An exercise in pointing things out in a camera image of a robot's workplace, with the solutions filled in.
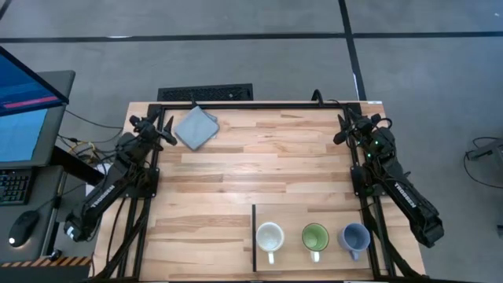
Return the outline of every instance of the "keyboard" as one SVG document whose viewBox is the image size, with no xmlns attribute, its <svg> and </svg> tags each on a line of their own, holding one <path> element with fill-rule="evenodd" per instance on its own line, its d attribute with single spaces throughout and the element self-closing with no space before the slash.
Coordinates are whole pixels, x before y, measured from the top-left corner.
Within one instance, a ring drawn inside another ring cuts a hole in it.
<svg viewBox="0 0 503 283">
<path fill-rule="evenodd" d="M 157 101 L 252 101 L 250 83 L 221 86 L 190 86 L 161 88 Z"/>
<path fill-rule="evenodd" d="M 0 170 L 0 206 L 26 204 L 31 194 L 33 169 Z"/>
</svg>

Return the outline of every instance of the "mug handle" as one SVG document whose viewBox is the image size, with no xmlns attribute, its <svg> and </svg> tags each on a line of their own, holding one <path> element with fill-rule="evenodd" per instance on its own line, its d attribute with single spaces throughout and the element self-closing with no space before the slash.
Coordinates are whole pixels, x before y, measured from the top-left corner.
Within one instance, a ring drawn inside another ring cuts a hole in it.
<svg viewBox="0 0 503 283">
<path fill-rule="evenodd" d="M 273 252 L 268 252 L 269 254 L 269 264 L 274 264 L 274 254 Z"/>
<path fill-rule="evenodd" d="M 349 251 L 349 254 L 351 255 L 351 258 L 354 261 L 358 261 L 358 258 L 360 257 L 360 253 L 356 251 Z"/>
<path fill-rule="evenodd" d="M 313 260 L 313 263 L 318 263 L 320 261 L 320 252 L 311 251 L 311 259 Z"/>
</svg>

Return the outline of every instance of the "mug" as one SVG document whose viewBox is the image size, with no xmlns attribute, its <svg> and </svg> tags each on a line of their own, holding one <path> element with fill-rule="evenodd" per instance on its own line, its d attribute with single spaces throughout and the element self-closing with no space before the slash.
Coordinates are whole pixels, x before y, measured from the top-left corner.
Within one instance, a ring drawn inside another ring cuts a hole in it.
<svg viewBox="0 0 503 283">
<path fill-rule="evenodd" d="M 339 244 L 357 261 L 360 252 L 365 251 L 370 244 L 370 233 L 362 224 L 351 223 L 339 232 Z"/>
<path fill-rule="evenodd" d="M 285 233 L 281 227 L 274 222 L 265 222 L 258 229 L 256 234 L 257 244 L 269 254 L 269 264 L 274 264 L 274 254 L 285 242 Z"/>
<path fill-rule="evenodd" d="M 310 250 L 313 263 L 317 263 L 320 252 L 329 245 L 329 232 L 322 225 L 311 223 L 302 231 L 302 242 Z"/>
</svg>

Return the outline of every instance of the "concrete floor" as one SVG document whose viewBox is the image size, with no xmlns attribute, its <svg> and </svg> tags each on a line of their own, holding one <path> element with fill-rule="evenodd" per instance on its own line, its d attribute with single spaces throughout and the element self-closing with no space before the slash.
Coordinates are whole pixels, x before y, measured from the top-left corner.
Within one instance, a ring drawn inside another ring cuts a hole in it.
<svg viewBox="0 0 503 283">
<path fill-rule="evenodd" d="M 503 31 L 501 1 L 349 0 L 347 8 L 353 32 Z M 313 31 L 343 32 L 336 0 L 13 0 L 0 20 L 0 38 Z M 367 98 L 384 102 L 404 168 L 444 221 L 446 236 L 421 249 L 427 273 L 501 281 L 495 226 L 503 222 L 503 190 L 470 180 L 462 158 L 473 138 L 503 135 L 503 39 L 355 45 Z M 344 39 L 3 46 L 36 71 L 75 70 L 69 109 L 109 125 L 122 126 L 130 101 L 154 101 L 167 86 L 253 83 L 256 100 L 308 99 L 314 88 L 325 99 L 357 99 Z M 104 140 L 114 132 L 65 116 L 61 134 Z M 503 184 L 493 165 L 468 166 L 477 178 Z M 57 246 L 68 255 L 92 251 L 62 238 Z"/>
</svg>

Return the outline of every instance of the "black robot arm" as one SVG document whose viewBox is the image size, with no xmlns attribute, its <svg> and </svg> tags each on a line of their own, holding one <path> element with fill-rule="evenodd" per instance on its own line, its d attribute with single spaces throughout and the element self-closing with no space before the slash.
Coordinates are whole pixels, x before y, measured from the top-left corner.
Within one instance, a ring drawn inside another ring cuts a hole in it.
<svg viewBox="0 0 503 283">
<path fill-rule="evenodd" d="M 444 234 L 442 220 L 436 208 L 424 198 L 407 179 L 396 156 L 395 137 L 389 127 L 377 124 L 389 119 L 379 115 L 372 118 L 361 116 L 349 109 L 350 121 L 339 116 L 341 132 L 334 142 L 341 144 L 353 138 L 363 149 L 365 162 L 351 171 L 355 187 L 360 188 L 363 197 L 375 192 L 385 192 L 407 217 L 410 229 L 418 242 L 432 247 Z"/>
<path fill-rule="evenodd" d="M 68 214 L 64 224 L 64 232 L 74 241 L 86 241 L 93 236 L 100 217 L 128 189 L 147 191 L 157 185 L 158 171 L 155 168 L 145 168 L 147 155 L 154 150 L 163 150 L 160 139 L 171 145 L 177 140 L 171 135 L 173 117 L 162 131 L 153 125 L 159 113 L 139 119 L 130 117 L 134 132 L 125 133 L 117 143 L 116 159 L 109 168 L 107 175 L 96 185 L 95 189 Z"/>
</svg>

